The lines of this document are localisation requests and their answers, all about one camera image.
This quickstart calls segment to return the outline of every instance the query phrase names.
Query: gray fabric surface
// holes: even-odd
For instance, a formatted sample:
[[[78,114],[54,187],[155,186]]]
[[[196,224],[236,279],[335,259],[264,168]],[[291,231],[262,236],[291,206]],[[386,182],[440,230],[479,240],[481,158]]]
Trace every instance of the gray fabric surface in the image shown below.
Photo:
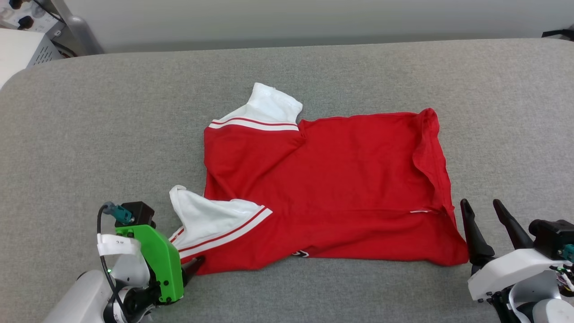
[[[101,203],[145,201],[171,234],[168,190],[202,191],[202,131],[254,82],[297,98],[307,120],[433,107],[455,205],[468,198],[487,241],[510,252],[493,198],[524,226],[573,219],[573,57],[566,41],[477,40],[114,54],[20,72],[0,91],[0,322],[41,321],[99,268]],[[103,227],[112,232],[109,218]],[[469,274],[292,258],[195,278],[155,320],[497,322],[471,301]]]

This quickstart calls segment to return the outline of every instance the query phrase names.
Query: red stripe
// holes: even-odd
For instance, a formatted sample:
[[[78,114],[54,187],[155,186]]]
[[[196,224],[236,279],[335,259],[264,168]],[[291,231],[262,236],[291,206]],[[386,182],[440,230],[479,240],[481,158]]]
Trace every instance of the red stripe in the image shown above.
[[[230,122],[231,120],[244,120],[244,121],[253,122],[254,124],[260,124],[260,125],[266,125],[266,126],[297,126],[296,124],[267,124],[265,122],[255,121],[255,120],[251,120],[251,119],[247,119],[247,118],[241,118],[241,117],[234,117],[234,118],[231,118],[225,122],[211,121],[211,123],[216,124],[216,125],[223,125],[223,124]]]
[[[184,229],[185,228],[181,228],[181,230],[178,233],[176,233],[176,235],[173,236],[173,238],[169,240],[169,242],[173,243],[174,241],[176,241],[177,237],[179,237],[179,235],[183,232]]]
[[[230,234],[234,233],[235,231],[241,229],[242,227],[246,226],[249,222],[253,221],[253,219],[255,219],[258,215],[260,215],[261,212],[263,212],[265,209],[267,209],[267,208],[264,207],[263,209],[261,209],[261,211],[257,212],[257,214],[254,215],[251,219],[249,219],[249,221],[245,222],[242,226],[238,227],[237,229],[235,229],[235,230],[233,230],[233,231],[231,231],[231,232],[228,232],[228,233],[226,233],[226,234],[224,234],[224,235],[222,235],[222,236],[220,236],[220,237],[217,237],[217,238],[213,238],[213,239],[211,239],[211,240],[204,241],[204,242],[202,242],[202,243],[200,243],[200,244],[196,244],[196,245],[191,246],[191,247],[187,247],[187,248],[184,248],[184,249],[180,249],[180,250],[178,250],[178,251],[179,251],[179,252],[182,252],[182,251],[194,249],[194,248],[197,248],[197,247],[199,247],[199,246],[201,246],[201,245],[204,245],[204,244],[206,244],[206,243],[210,243],[210,242],[212,242],[212,241],[219,240],[219,239],[221,239],[221,238],[227,237],[228,235],[230,235]]]

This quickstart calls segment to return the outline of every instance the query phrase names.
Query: gray wall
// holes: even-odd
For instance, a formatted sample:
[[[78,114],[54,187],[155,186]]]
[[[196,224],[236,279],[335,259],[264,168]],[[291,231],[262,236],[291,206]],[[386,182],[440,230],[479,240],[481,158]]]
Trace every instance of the gray wall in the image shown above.
[[[84,18],[105,52],[540,37],[574,24],[573,0],[55,2]]]

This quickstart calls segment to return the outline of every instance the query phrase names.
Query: black and white logo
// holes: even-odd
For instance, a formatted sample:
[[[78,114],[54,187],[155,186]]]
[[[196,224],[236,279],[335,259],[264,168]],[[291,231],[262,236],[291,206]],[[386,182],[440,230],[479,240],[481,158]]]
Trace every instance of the black and white logo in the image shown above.
[[[299,250],[297,252],[293,252],[292,253],[293,256],[295,257],[301,257],[301,258],[307,258],[309,256],[309,254],[303,250]]]

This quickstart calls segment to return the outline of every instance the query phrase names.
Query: white tape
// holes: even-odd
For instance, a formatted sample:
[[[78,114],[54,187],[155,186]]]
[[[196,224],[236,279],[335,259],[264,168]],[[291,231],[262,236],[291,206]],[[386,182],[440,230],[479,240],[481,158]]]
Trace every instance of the white tape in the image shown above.
[[[100,256],[136,255],[141,250],[141,246],[141,243],[133,238],[98,233],[98,252]]]

